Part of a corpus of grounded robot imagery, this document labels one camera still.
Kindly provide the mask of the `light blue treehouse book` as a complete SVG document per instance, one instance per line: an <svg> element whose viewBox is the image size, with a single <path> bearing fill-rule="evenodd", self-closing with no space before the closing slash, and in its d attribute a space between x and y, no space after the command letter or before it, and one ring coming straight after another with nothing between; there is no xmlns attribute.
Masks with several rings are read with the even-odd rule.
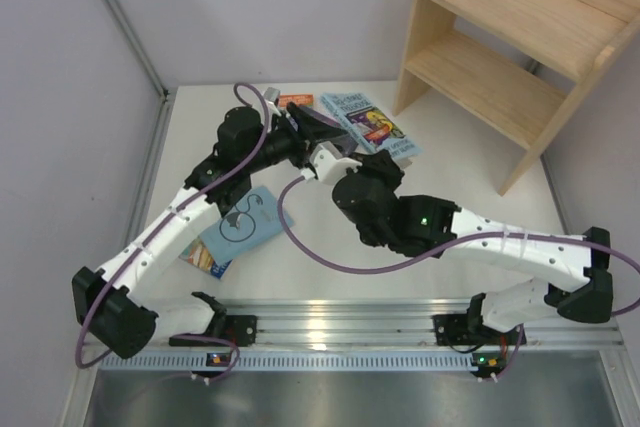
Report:
<svg viewBox="0 0 640 427"><path fill-rule="evenodd" d="M381 150L394 160L413 159L422 149L363 93L323 93L320 103L330 116L364 150Z"/></svg>

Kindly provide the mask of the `light blue swan book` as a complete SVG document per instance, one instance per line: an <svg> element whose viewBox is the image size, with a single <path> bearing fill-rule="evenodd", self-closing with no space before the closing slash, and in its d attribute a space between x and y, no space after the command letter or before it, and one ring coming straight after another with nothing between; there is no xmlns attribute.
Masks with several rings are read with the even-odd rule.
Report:
<svg viewBox="0 0 640 427"><path fill-rule="evenodd" d="M204 230L200 239L214 262L223 265L282 231L277 199L267 187L260 186L251 189L221 220Z"/></svg>

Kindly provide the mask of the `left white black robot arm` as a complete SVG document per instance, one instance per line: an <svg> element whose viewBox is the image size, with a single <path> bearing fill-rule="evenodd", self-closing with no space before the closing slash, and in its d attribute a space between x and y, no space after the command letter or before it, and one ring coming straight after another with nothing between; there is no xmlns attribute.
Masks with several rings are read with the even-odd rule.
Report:
<svg viewBox="0 0 640 427"><path fill-rule="evenodd" d="M131 358L149 342L183 334L205 335L221 306L203 293L154 299L161 274L205 229L223 218L251 188L251 176L283 161L310 166L315 148L330 142L343 155L355 149L339 125L309 109L289 105L265 116L250 106L228 111L213 152L186 178L165 211L118 255L72 279L75 313L83 335Z"/></svg>

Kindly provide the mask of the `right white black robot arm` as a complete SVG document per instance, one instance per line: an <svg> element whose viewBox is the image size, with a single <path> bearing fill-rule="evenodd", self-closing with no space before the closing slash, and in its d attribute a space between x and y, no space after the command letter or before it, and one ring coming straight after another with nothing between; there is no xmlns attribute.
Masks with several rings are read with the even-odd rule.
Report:
<svg viewBox="0 0 640 427"><path fill-rule="evenodd" d="M592 228L582 236L544 237L499 226L446 199L397 196L404 172L383 152L338 159L323 154L317 166L320 178L333 186L334 204L355 224L362 243L409 258L434 250L439 258L530 275L501 292L471 298L461 323L470 342L554 315L584 324L610 320L608 231Z"/></svg>

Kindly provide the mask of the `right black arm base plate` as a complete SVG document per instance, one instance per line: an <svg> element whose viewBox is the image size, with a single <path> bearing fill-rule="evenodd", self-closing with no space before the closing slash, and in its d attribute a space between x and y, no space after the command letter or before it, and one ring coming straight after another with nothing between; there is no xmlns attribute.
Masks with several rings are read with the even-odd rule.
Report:
<svg viewBox="0 0 640 427"><path fill-rule="evenodd" d="M472 330L466 314L439 314L432 317L436 344L443 347L513 346L519 338L514 328L506 333L481 326Z"/></svg>

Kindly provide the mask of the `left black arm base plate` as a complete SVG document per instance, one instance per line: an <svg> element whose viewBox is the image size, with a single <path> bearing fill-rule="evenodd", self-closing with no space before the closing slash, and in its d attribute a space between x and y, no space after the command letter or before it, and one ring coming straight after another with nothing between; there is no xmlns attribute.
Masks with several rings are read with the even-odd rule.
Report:
<svg viewBox="0 0 640 427"><path fill-rule="evenodd" d="M257 317L254 315L223 315L212 320L203 333L179 334L169 339L172 347L227 346L248 347L255 343Z"/></svg>

